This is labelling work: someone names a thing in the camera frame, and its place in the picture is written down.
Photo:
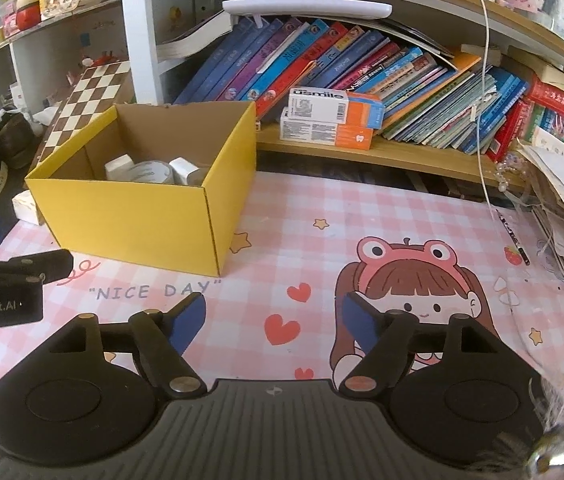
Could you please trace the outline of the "red round doll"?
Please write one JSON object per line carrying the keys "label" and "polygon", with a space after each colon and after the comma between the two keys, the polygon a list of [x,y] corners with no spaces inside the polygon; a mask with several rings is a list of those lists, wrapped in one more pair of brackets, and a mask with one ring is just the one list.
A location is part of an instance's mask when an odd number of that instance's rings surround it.
{"label": "red round doll", "polygon": [[16,0],[16,26],[20,32],[41,23],[39,0]]}

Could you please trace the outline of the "white foam cube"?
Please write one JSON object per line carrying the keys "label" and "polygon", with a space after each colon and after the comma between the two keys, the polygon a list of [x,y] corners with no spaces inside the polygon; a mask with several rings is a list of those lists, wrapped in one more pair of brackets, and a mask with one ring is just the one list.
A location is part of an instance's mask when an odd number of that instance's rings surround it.
{"label": "white foam cube", "polygon": [[104,165],[107,181],[125,182],[129,180],[129,171],[134,167],[134,162],[128,154],[120,155]]}

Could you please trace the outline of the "row of leaning books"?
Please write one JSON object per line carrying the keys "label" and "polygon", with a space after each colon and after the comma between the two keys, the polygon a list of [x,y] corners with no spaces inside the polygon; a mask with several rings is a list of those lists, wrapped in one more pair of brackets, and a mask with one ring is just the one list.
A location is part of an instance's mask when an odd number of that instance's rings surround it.
{"label": "row of leaning books", "polygon": [[231,16],[232,32],[187,57],[200,62],[176,102],[250,102],[279,138],[294,87],[376,96],[384,120],[373,137],[469,155],[497,157],[527,99],[546,104],[544,128],[564,117],[564,77],[550,81],[549,67],[518,49],[508,58],[472,44],[450,51],[387,18]]}

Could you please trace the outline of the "lower orange white toothpaste box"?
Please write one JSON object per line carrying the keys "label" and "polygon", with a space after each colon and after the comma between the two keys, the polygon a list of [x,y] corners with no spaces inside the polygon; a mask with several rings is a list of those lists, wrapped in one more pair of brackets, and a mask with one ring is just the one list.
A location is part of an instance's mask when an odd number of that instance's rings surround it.
{"label": "lower orange white toothpaste box", "polygon": [[280,117],[281,140],[367,151],[373,133],[370,128],[291,118],[286,108]]}

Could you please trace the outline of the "white charger block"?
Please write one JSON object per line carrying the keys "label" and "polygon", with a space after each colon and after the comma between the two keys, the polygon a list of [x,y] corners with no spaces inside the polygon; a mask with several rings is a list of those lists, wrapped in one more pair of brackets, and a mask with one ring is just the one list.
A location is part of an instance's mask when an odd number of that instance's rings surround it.
{"label": "white charger block", "polygon": [[168,162],[168,165],[178,185],[201,186],[208,173],[207,167],[197,166],[184,157],[177,157]]}

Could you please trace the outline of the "upper orange white toothpaste box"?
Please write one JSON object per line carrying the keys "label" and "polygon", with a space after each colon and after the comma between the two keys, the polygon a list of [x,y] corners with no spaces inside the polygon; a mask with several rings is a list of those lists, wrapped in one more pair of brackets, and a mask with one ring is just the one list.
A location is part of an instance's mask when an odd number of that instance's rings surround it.
{"label": "upper orange white toothpaste box", "polygon": [[288,95],[288,117],[378,130],[384,104],[370,94],[314,87],[294,87]]}

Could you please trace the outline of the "orange white toothpaste box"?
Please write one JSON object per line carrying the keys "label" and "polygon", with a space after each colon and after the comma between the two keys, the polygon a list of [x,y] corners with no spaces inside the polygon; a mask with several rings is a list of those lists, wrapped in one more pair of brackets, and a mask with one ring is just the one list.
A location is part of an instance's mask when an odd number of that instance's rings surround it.
{"label": "orange white toothpaste box", "polygon": [[294,87],[288,95],[288,117],[378,130],[384,104],[370,94],[314,87]]}
{"label": "orange white toothpaste box", "polygon": [[291,118],[286,108],[280,117],[281,140],[367,151],[373,133],[370,128]]}

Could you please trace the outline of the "clear packing tape roll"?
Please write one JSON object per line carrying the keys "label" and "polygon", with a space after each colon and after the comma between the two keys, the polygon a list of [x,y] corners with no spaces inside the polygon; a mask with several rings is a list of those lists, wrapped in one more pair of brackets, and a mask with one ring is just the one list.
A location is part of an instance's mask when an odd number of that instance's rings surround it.
{"label": "clear packing tape roll", "polygon": [[129,182],[174,184],[174,170],[167,162],[147,160],[133,165],[126,173]]}

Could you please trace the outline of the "yellow cardboard box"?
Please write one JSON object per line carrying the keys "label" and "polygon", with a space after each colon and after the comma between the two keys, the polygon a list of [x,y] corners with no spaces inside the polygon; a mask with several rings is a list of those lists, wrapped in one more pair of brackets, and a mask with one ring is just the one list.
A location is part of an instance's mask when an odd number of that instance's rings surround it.
{"label": "yellow cardboard box", "polygon": [[[169,164],[205,170],[199,185],[108,180],[105,166]],[[250,102],[120,104],[77,131],[26,183],[58,244],[72,252],[218,276],[256,170]]]}

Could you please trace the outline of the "black pen on mat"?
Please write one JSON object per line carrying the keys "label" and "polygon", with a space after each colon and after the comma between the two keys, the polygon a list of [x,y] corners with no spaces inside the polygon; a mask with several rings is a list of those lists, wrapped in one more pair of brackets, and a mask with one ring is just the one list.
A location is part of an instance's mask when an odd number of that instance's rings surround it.
{"label": "black pen on mat", "polygon": [[496,210],[495,214],[502,224],[503,229],[506,231],[506,235],[510,238],[511,244],[504,248],[504,255],[506,256],[508,263],[511,263],[512,266],[520,266],[521,264],[530,266],[529,256],[527,255],[527,252],[522,246],[522,243],[518,239],[517,235],[510,227],[509,222],[506,221],[506,218],[504,218],[504,215],[500,211]]}

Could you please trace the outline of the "brown white chessboard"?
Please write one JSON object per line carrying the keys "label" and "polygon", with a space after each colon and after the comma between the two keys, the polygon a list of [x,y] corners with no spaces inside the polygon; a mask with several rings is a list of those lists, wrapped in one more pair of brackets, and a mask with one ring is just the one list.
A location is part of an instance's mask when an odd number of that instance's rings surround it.
{"label": "brown white chessboard", "polygon": [[35,169],[111,106],[129,103],[133,97],[129,61],[89,67],[55,113],[29,169]]}

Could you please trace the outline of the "thick white lying book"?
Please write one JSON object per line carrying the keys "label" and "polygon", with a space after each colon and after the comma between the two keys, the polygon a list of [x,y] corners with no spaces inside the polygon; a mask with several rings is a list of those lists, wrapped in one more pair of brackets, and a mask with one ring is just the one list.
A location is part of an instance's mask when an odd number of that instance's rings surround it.
{"label": "thick white lying book", "polygon": [[220,11],[197,24],[175,40],[158,44],[156,55],[160,61],[187,58],[204,50],[218,38],[232,32],[234,18],[226,11]]}

